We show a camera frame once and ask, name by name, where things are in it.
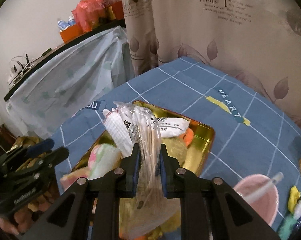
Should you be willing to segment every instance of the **orange box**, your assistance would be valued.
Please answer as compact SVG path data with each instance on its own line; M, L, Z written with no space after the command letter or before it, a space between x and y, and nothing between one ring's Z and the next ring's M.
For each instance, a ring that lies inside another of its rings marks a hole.
M83 34L81 28L75 24L71 27L68 27L66 30L62 31L59 33L61 38L63 39L64 43L66 43L67 41L70 41L78 36L80 36L81 34Z
M124 19L124 11L123 11L122 1L113 3L111 5L111 8L112 8L113 13L115 14L115 17L117 20Z

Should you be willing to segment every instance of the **curtain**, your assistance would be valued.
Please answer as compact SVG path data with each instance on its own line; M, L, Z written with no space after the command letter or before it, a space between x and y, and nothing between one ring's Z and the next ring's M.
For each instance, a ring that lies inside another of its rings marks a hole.
M239 79L301 128L301 10L294 0L121 1L136 75L189 56Z

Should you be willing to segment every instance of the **plastic bag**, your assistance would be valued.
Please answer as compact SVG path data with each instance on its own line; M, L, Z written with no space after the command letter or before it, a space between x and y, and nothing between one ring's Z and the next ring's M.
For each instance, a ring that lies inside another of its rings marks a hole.
M104 0L81 0L72 13L83 32L90 32L106 20Z
M166 199L163 195L159 173L161 135L154 114L148 108L114 103L130 138L140 143L142 155L136 197L120 200L120 236L131 240L149 233L174 215L180 209L180 200Z

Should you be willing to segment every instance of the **yellow plush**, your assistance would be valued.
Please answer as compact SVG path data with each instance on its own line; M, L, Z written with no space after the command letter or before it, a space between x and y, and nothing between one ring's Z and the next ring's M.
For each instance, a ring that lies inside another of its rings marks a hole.
M298 200L300 199L300 192L296 186L293 186L290 190L289 199L288 199L288 210L290 213L294 214L295 207Z

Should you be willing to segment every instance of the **yellow object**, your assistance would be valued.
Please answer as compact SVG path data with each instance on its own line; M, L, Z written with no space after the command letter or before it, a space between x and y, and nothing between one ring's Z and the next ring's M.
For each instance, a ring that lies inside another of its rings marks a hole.
M295 207L297 205L298 200L300 199L300 192L298 191L297 187L294 186L290 190L289 199L288 199L288 210L290 213L294 213Z
M108 13L108 19L109 20L116 20L116 16L115 16L115 14L114 14L114 12L113 12L113 8L111 7L111 6L109 6L108 8L107 8L107 13Z
M154 230L146 234L145 240L157 240L158 238L161 238L163 236L163 232L159 227L156 227Z
M228 112L228 113L231 114L231 112L230 112L228 106L226 106L223 102L221 102L221 101L219 101L219 100L217 100L217 99L215 99L215 98L213 98L213 97L211 97L211 96L208 96L206 99L207 99L208 101L214 103L215 105L220 106L220 107L221 107L222 109L224 109L226 112ZM244 122L243 122L243 123L246 124L247 126L250 126L250 121L249 121L247 118L245 118L245 117L243 117L243 119L244 119Z
M166 144L168 156L176 158L179 165L182 166L187 155L187 147L183 139L179 137L162 138L162 143Z
M180 227L181 217L180 210L178 210L172 217L166 220L164 223L160 225L163 233L169 233L177 230Z

